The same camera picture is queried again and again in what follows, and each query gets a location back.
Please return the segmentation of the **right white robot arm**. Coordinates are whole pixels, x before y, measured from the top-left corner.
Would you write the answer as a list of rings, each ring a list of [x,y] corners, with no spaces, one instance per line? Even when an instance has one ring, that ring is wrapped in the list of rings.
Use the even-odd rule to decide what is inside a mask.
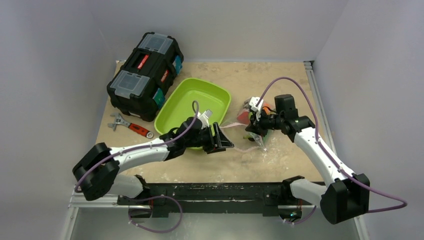
[[[247,132],[264,137],[269,130],[281,131],[299,147],[321,175],[324,185],[303,176],[282,182],[280,196],[288,204],[301,199],[319,208],[325,219],[335,225],[369,211],[370,180],[347,167],[317,132],[308,116],[299,116],[291,94],[274,98],[275,109],[266,111],[264,101],[251,97],[244,102],[249,110]]]

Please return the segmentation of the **clear zip top bag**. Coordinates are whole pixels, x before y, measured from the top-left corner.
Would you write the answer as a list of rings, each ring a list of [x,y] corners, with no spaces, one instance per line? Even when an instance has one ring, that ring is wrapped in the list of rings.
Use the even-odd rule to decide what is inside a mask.
[[[254,150],[267,152],[266,141],[269,130],[259,126],[262,113],[273,114],[272,106],[259,97],[246,99],[235,117],[229,118],[220,125],[225,136],[233,143],[233,149],[248,153]]]

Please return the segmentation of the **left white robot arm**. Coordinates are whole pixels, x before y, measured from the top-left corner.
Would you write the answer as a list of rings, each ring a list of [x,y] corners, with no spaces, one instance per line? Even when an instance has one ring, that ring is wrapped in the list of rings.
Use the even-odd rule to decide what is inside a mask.
[[[72,169],[77,181],[74,190],[82,193],[87,201],[115,194],[142,205],[149,199],[143,178],[120,176],[121,172],[178,158],[188,148],[201,148],[206,154],[212,154],[233,147],[217,122],[205,125],[198,117],[189,117],[179,127],[146,143],[127,147],[108,147],[104,142],[95,144]]]

